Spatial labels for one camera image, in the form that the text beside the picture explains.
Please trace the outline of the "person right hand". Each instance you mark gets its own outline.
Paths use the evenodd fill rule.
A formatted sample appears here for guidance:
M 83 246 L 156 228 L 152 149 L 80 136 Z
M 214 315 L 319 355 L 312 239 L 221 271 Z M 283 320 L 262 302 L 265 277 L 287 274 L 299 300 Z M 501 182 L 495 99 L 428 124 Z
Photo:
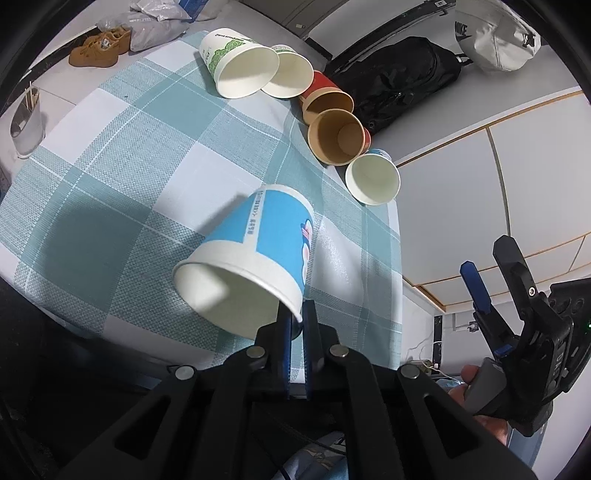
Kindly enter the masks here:
M 461 371 L 462 383 L 449 391 L 449 395 L 461 406 L 465 406 L 466 392 L 479 373 L 479 370 L 480 368 L 476 365 L 464 366 Z M 507 445 L 509 426 L 506 420 L 482 415 L 474 416 L 474 419 L 504 446 Z

